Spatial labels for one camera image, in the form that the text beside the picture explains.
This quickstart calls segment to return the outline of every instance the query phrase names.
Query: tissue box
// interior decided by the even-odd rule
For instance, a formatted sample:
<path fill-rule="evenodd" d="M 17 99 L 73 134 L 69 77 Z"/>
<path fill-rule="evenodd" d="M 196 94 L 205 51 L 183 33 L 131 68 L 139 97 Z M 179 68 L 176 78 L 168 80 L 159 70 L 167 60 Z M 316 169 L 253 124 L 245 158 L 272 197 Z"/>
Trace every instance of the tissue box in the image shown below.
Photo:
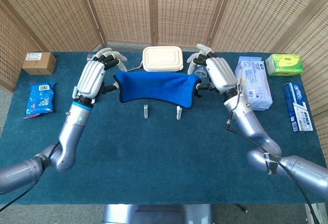
<path fill-rule="evenodd" d="M 313 131 L 310 115 L 306 108 L 301 83 L 287 83 L 283 86 L 293 132 Z"/>
<path fill-rule="evenodd" d="M 272 54 L 265 60 L 268 75 L 294 76 L 303 73 L 301 57 L 298 54 Z"/>
<path fill-rule="evenodd" d="M 240 57 L 235 75 L 239 87 L 253 110 L 266 110 L 272 104 L 264 62 L 261 58 L 245 59 Z"/>

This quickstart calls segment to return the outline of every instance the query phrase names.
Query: blue and white box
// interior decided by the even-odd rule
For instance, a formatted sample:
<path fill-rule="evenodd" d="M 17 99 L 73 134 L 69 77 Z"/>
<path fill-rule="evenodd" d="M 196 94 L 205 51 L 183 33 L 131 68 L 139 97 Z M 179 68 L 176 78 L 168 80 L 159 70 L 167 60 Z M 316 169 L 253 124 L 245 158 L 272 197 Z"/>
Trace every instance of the blue and white box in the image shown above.
<path fill-rule="evenodd" d="M 235 75 L 238 88 L 253 110 L 266 110 L 272 104 L 262 57 L 240 56 Z"/>
<path fill-rule="evenodd" d="M 285 95 L 293 132 L 313 131 L 301 83 L 287 83 L 283 85 L 283 93 Z"/>

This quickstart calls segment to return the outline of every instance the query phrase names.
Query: white food container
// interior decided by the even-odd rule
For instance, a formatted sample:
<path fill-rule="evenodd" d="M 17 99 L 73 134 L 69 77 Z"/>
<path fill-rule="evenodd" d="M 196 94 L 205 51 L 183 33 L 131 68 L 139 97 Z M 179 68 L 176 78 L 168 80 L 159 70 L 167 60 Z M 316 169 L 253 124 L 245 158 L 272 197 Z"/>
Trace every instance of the white food container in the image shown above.
<path fill-rule="evenodd" d="M 142 53 L 142 65 L 148 72 L 176 72 L 183 69 L 182 50 L 177 46 L 150 46 Z"/>

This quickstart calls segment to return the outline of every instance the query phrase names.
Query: carpet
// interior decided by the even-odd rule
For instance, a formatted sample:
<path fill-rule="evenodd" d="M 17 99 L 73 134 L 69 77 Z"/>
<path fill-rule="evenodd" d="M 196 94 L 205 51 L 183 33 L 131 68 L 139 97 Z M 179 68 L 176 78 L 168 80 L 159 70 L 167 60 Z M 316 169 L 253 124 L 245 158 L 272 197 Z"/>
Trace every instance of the carpet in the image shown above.
<path fill-rule="evenodd" d="M 136 67 L 141 52 L 122 52 L 127 68 Z M 192 53 L 184 53 L 186 60 Z M 87 53 L 54 53 L 54 75 L 21 72 L 0 139 L 0 167 L 31 158 L 57 137 L 71 105 L 73 87 Z M 265 53 L 218 53 L 234 70 L 238 57 Z M 118 69 L 108 71 L 113 83 Z M 29 82 L 55 81 L 54 112 L 22 119 Z M 298 155 L 325 165 L 316 132 L 293 134 L 282 86 L 297 77 L 268 77 L 273 104 L 256 112 L 283 155 Z M 202 91 L 191 110 L 176 120 L 176 107 L 156 100 L 121 104 L 118 92 L 97 101 L 77 148 L 76 164 L 67 173 L 48 169 L 35 188 L 19 203 L 297 203 L 304 202 L 293 182 L 253 171 L 245 154 L 253 146 L 224 130 L 227 111 L 222 96 Z M 149 106 L 144 119 L 143 106 Z M 0 197 L 6 203 L 22 189 Z M 312 202 L 323 201 L 309 192 Z"/>

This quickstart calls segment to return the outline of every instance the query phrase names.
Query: plastic lid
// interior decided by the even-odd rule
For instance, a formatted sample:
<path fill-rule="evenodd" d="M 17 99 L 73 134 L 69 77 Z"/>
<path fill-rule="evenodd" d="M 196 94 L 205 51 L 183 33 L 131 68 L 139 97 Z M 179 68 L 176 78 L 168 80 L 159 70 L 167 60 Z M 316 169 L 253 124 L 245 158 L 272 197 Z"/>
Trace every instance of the plastic lid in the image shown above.
<path fill-rule="evenodd" d="M 177 46 L 146 47 L 142 54 L 142 64 L 148 72 L 176 72 L 182 70 L 182 50 Z"/>
<path fill-rule="evenodd" d="M 207 78 L 207 71 L 204 66 L 198 66 L 194 72 L 199 78 Z"/>

